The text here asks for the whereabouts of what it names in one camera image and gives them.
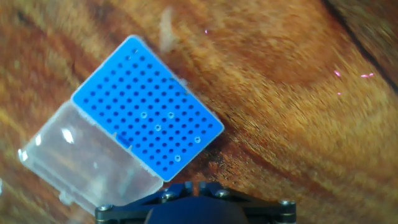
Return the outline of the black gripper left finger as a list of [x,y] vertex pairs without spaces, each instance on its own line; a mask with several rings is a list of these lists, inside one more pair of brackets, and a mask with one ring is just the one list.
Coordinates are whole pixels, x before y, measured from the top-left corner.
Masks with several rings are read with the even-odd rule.
[[177,199],[193,196],[193,183],[172,184],[135,202],[123,206],[111,204],[95,208],[95,224],[145,223],[154,208]]

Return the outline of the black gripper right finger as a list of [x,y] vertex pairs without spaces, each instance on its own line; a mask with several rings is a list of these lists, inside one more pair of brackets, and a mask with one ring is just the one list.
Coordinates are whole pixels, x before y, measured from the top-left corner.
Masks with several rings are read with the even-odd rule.
[[249,223],[296,223],[296,203],[294,200],[263,200],[231,188],[219,182],[199,182],[200,196],[211,197],[237,205]]

